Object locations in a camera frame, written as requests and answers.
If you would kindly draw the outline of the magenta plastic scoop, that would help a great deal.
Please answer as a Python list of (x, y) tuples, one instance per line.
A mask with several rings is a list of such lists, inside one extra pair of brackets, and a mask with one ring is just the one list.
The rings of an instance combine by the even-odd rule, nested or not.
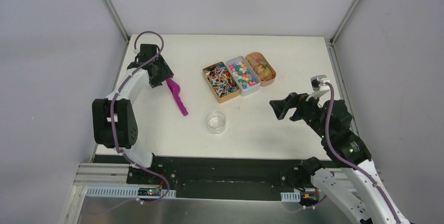
[(172, 78), (167, 79), (166, 84), (167, 84), (167, 86), (173, 96), (173, 99), (176, 102), (180, 112), (182, 113), (183, 116), (187, 116), (188, 111), (187, 111), (186, 107), (184, 106), (184, 104), (181, 100), (181, 97), (180, 97), (181, 87)]

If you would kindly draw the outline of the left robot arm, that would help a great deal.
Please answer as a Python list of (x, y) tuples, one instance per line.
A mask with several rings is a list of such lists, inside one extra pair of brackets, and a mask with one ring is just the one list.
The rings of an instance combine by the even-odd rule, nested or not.
[(142, 166), (139, 176), (150, 185), (159, 180), (160, 171), (152, 165), (153, 154), (145, 150), (132, 106), (143, 89), (161, 86), (173, 77), (160, 47), (142, 44), (116, 89), (92, 102), (95, 142), (126, 156), (133, 166)]

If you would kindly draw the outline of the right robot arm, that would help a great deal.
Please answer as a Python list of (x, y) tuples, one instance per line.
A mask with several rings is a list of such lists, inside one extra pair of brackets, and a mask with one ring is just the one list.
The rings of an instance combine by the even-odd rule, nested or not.
[(330, 99), (319, 106), (318, 100), (306, 93), (290, 93), (269, 104), (278, 120), (295, 109), (290, 120), (304, 121), (321, 137), (326, 154), (349, 179), (357, 195), (340, 185), (316, 157), (297, 166), (293, 185), (319, 188), (353, 223), (409, 223), (383, 185), (365, 143), (350, 129), (352, 116), (344, 100)]

